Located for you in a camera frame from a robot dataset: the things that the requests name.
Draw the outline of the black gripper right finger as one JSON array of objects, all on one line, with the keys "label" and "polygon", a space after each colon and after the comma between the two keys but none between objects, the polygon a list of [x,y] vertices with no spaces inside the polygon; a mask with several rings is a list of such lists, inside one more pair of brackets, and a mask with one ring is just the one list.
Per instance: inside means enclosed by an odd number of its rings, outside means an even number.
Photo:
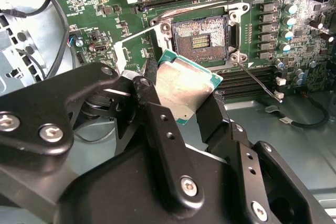
[{"label": "black gripper right finger", "polygon": [[234,223],[333,223],[276,149],[253,144],[215,94],[196,111],[206,151],[229,166],[229,212]]}]

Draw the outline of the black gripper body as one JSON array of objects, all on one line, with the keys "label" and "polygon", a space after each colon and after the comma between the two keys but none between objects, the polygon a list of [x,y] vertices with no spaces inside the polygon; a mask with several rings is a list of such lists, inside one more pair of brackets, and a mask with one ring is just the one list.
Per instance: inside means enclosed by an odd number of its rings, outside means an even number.
[{"label": "black gripper body", "polygon": [[57,223],[243,223],[249,213],[240,187],[251,150],[223,149],[225,163],[182,140],[138,143],[74,180],[63,194]]}]

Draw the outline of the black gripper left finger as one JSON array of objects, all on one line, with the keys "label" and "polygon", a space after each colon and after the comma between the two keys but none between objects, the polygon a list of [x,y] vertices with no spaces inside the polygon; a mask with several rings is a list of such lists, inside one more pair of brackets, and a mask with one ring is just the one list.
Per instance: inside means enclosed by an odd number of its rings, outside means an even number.
[{"label": "black gripper left finger", "polygon": [[126,144],[121,153],[138,143],[183,141],[171,110],[159,101],[157,72],[152,60],[133,79],[92,63],[2,96],[1,163],[38,173],[59,169],[83,105],[98,94],[108,100],[98,115],[116,120]]}]

